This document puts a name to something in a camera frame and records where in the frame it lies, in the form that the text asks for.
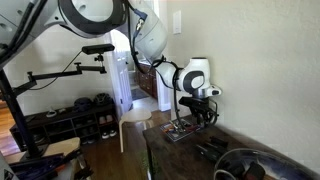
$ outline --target table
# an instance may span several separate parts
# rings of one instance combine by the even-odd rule
[[[143,131],[143,136],[147,143],[151,179],[154,179],[151,153],[167,179],[212,180],[214,163],[198,152],[195,148],[196,144],[202,144],[209,141],[209,137],[215,136],[228,141],[228,149],[246,147],[215,126],[194,132],[177,142],[171,141],[160,130],[160,126]]]
[[[67,155],[67,154],[71,153],[72,151],[77,150],[79,148],[80,148],[80,138],[75,137],[75,138],[68,139],[65,141],[60,141],[60,142],[57,142],[54,144],[50,144],[48,146],[46,152],[44,153],[43,157],[54,155],[54,154],[59,154],[59,153],[63,153],[63,155]],[[7,161],[8,164],[15,163],[15,162],[19,162],[24,154],[25,154],[25,152],[20,152],[20,153],[12,154],[9,156],[5,156],[4,159]],[[80,167],[84,168],[85,162],[84,162],[82,155],[80,155],[77,159],[80,164]],[[69,171],[69,173],[61,171],[61,172],[59,172],[59,176],[57,179],[66,179],[66,177],[65,177],[66,174],[70,175],[70,177],[68,177],[67,179],[73,179],[75,166],[76,166],[75,162],[72,162],[71,165],[68,164],[66,166],[65,170]]]

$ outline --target stool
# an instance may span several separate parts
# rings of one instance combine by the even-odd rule
[[[123,138],[122,138],[122,124],[124,122],[141,122],[143,121],[144,130],[146,130],[146,121],[150,120],[152,117],[151,112],[147,109],[132,109],[121,116],[119,122],[119,131],[120,131],[120,147],[121,153],[123,153]]]

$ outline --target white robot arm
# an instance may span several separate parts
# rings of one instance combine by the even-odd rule
[[[0,0],[0,3],[0,70],[53,25],[84,38],[96,38],[118,29],[133,40],[134,47],[150,63],[162,57],[167,42],[164,26],[143,0]],[[176,68],[161,63],[156,70],[165,85],[172,88]],[[177,89],[196,98],[221,94],[219,88],[210,85],[207,59],[191,59],[178,76]]]

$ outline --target shoe rack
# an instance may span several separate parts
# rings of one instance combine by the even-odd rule
[[[27,123],[28,128],[37,145],[56,143],[73,137],[79,137],[81,144],[87,145],[106,139],[106,134],[110,135],[110,132],[113,136],[117,134],[118,120],[114,104],[96,106],[85,112],[73,112],[73,107],[65,109],[51,118],[46,117],[47,112],[26,116],[27,121],[30,120]],[[25,151],[26,146],[17,126],[11,127],[10,132],[20,150]]]

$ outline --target round black object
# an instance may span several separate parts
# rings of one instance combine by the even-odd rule
[[[87,97],[79,98],[74,102],[73,111],[74,112],[83,112],[87,111],[92,107],[91,99]]]
[[[97,94],[96,97],[94,98],[94,104],[97,106],[104,106],[112,103],[113,103],[113,100],[110,97],[110,95],[107,93]]]

